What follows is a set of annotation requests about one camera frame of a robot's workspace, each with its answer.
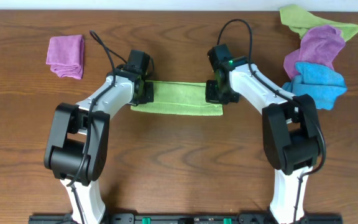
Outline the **crumpled blue cloth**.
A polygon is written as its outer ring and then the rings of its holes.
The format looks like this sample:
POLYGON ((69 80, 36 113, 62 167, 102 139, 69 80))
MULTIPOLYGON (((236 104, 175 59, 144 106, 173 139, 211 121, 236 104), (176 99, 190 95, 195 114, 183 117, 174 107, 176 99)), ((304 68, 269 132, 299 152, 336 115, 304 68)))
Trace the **crumpled blue cloth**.
POLYGON ((347 91, 343 76, 329 67, 297 62, 295 68, 299 75, 291 82, 286 82, 282 88, 296 96, 310 95, 319 110, 333 109, 336 99, 347 91))

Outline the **crumpled purple cloth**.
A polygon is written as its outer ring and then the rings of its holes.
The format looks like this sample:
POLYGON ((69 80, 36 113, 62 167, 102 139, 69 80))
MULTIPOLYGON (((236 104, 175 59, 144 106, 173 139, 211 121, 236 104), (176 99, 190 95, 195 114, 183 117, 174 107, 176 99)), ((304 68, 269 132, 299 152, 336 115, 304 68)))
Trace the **crumpled purple cloth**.
POLYGON ((308 30, 301 40, 300 48, 284 58, 283 67, 289 78, 292 80, 300 74, 295 68, 297 62, 316 63, 334 70, 333 60, 346 44, 341 34, 340 29, 331 25, 308 30))

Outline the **folded purple cloth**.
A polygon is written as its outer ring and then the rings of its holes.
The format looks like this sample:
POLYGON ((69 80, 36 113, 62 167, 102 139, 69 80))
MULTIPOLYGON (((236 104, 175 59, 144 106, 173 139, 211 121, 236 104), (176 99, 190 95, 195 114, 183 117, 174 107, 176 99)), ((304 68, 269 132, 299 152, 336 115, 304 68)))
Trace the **folded purple cloth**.
POLYGON ((46 64, 59 78, 81 80, 83 77, 85 43, 82 35, 51 37, 46 64))

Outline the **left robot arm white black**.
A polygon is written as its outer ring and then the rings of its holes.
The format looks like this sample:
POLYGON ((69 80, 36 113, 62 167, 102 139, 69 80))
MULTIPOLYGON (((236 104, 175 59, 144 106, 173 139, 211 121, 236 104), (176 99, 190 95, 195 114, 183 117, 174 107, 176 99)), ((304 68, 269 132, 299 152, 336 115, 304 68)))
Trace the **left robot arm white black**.
POLYGON ((99 177, 106 163, 111 119, 125 105, 154 100, 150 72, 115 68, 89 97, 61 103, 54 112, 44 166, 65 187, 73 208, 70 223, 109 223, 99 177))

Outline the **crumpled green cloth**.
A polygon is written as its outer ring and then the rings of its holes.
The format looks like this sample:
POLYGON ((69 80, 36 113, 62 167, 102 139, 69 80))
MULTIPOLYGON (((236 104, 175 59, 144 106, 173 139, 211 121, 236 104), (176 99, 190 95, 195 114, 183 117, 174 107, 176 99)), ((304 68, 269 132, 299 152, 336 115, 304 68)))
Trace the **crumpled green cloth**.
POLYGON ((341 37, 347 42, 358 34, 358 25, 351 23, 335 22, 315 16, 302 7, 291 4, 279 9, 281 23, 297 33, 302 39, 312 28, 330 25, 341 31, 341 37))

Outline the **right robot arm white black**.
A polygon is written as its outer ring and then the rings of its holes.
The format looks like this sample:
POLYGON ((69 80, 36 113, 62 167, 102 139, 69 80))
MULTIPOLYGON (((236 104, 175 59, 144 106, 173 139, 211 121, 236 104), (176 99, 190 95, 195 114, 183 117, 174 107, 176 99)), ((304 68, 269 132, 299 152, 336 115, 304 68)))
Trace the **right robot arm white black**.
POLYGON ((270 213, 276 223, 302 222, 305 182, 320 170, 325 148, 312 97, 283 90, 245 57, 208 59, 215 79, 207 82, 206 101, 227 104, 243 96, 262 115, 264 152, 275 170, 270 213))

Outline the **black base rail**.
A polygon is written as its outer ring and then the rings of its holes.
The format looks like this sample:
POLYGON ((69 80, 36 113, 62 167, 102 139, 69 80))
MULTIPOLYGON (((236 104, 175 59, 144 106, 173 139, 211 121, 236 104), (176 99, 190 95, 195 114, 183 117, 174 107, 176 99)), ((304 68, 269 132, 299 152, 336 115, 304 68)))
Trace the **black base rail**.
MULTIPOLYGON (((29 224, 79 223, 70 214, 32 215, 29 224)), ((101 223, 110 224, 273 224, 278 223, 267 213, 240 213, 238 215, 134 215, 117 213, 102 218, 101 223)), ((342 224, 340 215, 306 215, 297 223, 342 224)))

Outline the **green microfiber cloth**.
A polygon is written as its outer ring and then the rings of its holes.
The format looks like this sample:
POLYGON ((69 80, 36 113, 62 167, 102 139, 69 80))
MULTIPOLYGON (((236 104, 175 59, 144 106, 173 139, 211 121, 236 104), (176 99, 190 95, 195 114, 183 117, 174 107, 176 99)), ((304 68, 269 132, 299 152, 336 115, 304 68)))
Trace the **green microfiber cloth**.
POLYGON ((188 116, 222 116, 223 106, 207 103, 205 83, 153 81, 154 101, 131 106, 132 111, 188 116))

